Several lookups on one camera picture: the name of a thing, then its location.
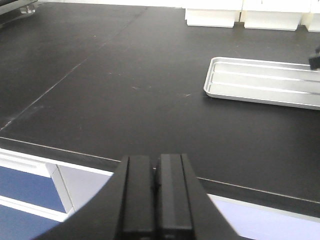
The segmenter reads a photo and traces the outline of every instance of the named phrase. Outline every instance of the white box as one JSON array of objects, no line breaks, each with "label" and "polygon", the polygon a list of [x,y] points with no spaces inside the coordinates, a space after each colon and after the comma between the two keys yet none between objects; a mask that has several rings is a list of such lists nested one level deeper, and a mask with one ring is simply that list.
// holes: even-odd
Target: white box
[{"label": "white box", "polygon": [[311,0],[244,0],[241,22],[249,29],[295,31]]},{"label": "white box", "polygon": [[309,32],[320,33],[320,1],[312,0],[310,12],[303,14],[301,24],[305,25]]},{"label": "white box", "polygon": [[242,4],[242,0],[187,0],[183,4],[186,24],[232,28],[239,20]]}]

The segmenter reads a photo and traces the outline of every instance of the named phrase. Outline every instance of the metal tray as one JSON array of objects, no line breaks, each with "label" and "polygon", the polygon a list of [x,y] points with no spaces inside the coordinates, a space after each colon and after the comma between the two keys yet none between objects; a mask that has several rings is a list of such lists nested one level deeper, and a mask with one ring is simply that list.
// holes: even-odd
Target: metal tray
[{"label": "metal tray", "polygon": [[213,98],[320,110],[320,71],[306,64],[215,57],[203,89]]}]

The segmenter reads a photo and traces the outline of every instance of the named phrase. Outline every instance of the white panel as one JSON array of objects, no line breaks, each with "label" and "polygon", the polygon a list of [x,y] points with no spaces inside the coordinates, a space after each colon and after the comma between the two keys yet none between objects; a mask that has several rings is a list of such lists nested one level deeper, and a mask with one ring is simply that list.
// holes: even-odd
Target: white panel
[{"label": "white panel", "polygon": [[[87,155],[87,154],[73,152],[73,151],[67,151],[67,150],[64,150],[64,151],[67,153],[75,153],[75,154],[79,154],[82,156],[89,156],[89,157],[94,157],[94,158],[98,158],[98,159],[104,159],[107,161],[114,161],[112,159],[103,158],[103,157],[99,157],[99,156],[92,156],[92,155]],[[0,166],[6,167],[6,168],[13,168],[13,167],[9,167],[9,166],[4,166],[4,164],[7,164],[7,163],[5,163],[5,161],[1,161],[1,160],[11,161],[11,162],[17,163],[17,164],[21,163],[21,170],[20,171],[25,170],[25,172],[28,170],[27,169],[28,165],[30,165],[29,169],[31,171],[31,169],[35,169],[37,164],[39,164],[39,166],[42,167],[41,171],[45,170],[45,171],[47,171],[47,173],[43,173],[44,175],[40,174],[41,171],[40,171],[40,173],[33,173],[33,172],[31,172],[31,173],[41,175],[44,177],[48,177],[48,178],[50,177],[50,172],[52,172],[53,169],[50,167],[47,168],[47,164],[45,164],[45,163],[66,166],[66,167],[70,167],[70,168],[88,171],[91,173],[103,174],[106,176],[112,176],[112,174],[113,174],[113,172],[110,172],[110,171],[100,170],[100,169],[82,166],[82,165],[76,165],[76,164],[72,164],[72,163],[68,163],[68,162],[64,162],[64,161],[53,160],[53,159],[40,157],[40,156],[29,155],[29,154],[11,151],[11,150],[2,149],[2,148],[0,148]]]},{"label": "white panel", "polygon": [[320,219],[209,194],[243,237],[255,240],[319,240]]},{"label": "white panel", "polygon": [[54,165],[49,165],[48,163],[33,160],[25,156],[16,156],[9,152],[0,152],[0,166],[47,178],[50,178],[55,168]]},{"label": "white panel", "polygon": [[60,174],[58,166],[55,169],[55,171],[52,173],[51,178],[52,178],[52,181],[53,181],[54,186],[56,188],[56,191],[60,197],[60,200],[61,200],[61,203],[64,207],[65,212],[69,213],[73,209],[73,206],[71,203],[71,199],[70,199],[67,187],[65,186],[65,183],[64,183],[63,178]]},{"label": "white panel", "polygon": [[185,9],[240,11],[242,5],[243,0],[185,0],[182,6]]},{"label": "white panel", "polygon": [[109,180],[110,176],[59,166],[74,210],[85,205]]},{"label": "white panel", "polygon": [[0,196],[0,205],[8,208],[17,209],[29,214],[34,214],[43,218],[63,222],[67,217],[67,213],[55,211],[42,206],[33,205],[24,201],[15,200],[9,197]]}]

